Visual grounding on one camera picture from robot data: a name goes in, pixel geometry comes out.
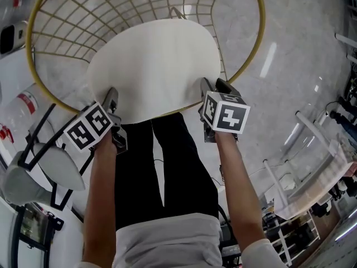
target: person's right arm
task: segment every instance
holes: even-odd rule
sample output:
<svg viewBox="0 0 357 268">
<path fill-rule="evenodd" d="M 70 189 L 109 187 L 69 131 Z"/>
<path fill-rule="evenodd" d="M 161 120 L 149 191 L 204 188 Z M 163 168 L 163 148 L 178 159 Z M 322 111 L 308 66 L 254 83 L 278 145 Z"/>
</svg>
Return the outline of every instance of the person's right arm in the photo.
<svg viewBox="0 0 357 268">
<path fill-rule="evenodd" d="M 231 226 L 243 252 L 250 244 L 265 238 L 262 211 L 233 135 L 216 132 L 215 138 L 222 164 Z"/>
</svg>

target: red label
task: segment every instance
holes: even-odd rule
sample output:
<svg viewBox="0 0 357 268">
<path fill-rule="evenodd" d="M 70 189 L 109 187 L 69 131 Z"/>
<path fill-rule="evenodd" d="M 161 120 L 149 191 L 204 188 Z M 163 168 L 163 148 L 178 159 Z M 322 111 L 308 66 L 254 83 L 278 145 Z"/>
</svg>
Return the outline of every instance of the red label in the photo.
<svg viewBox="0 0 357 268">
<path fill-rule="evenodd" d="M 36 110 L 35 105 L 33 104 L 33 102 L 23 93 L 20 93 L 17 97 L 19 97 L 20 99 L 22 99 L 26 105 L 28 110 L 30 111 L 31 114 L 33 114 Z"/>
</svg>

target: shirt sleeve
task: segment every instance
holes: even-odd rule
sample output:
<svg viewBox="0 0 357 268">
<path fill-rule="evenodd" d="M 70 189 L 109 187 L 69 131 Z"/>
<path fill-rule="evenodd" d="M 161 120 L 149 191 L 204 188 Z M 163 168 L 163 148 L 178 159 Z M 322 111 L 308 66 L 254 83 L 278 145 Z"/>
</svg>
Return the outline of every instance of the shirt sleeve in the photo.
<svg viewBox="0 0 357 268">
<path fill-rule="evenodd" d="M 89 262 L 80 262 L 75 268 L 100 268 L 98 265 Z"/>
<path fill-rule="evenodd" d="M 242 264 L 244 268 L 286 268 L 268 239 L 249 245 L 242 253 Z"/>
</svg>

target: person's left arm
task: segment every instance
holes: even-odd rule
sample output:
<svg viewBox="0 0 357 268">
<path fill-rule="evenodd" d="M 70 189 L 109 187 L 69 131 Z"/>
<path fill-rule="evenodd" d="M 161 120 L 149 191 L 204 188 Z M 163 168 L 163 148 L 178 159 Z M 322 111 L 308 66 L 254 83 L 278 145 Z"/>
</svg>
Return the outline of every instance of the person's left arm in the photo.
<svg viewBox="0 0 357 268">
<path fill-rule="evenodd" d="M 94 154 L 88 202 L 84 217 L 83 261 L 101 268 L 112 266 L 115 247 L 115 159 L 117 149 L 111 131 L 99 142 Z"/>
</svg>

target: wire mesh backrest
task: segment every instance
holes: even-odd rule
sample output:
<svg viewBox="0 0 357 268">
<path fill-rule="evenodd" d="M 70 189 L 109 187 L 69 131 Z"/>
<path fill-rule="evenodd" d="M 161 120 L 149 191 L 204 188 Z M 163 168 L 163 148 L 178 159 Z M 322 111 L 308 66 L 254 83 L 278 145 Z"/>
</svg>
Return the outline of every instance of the wire mesh backrest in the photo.
<svg viewBox="0 0 357 268">
<path fill-rule="evenodd" d="M 32 28 L 32 44 L 37 54 L 65 56 L 89 63 L 105 43 L 129 27 L 163 18 L 185 18 L 206 27 L 219 48 L 212 19 L 214 2 L 43 0 Z M 226 79 L 222 58 L 221 77 Z"/>
</svg>

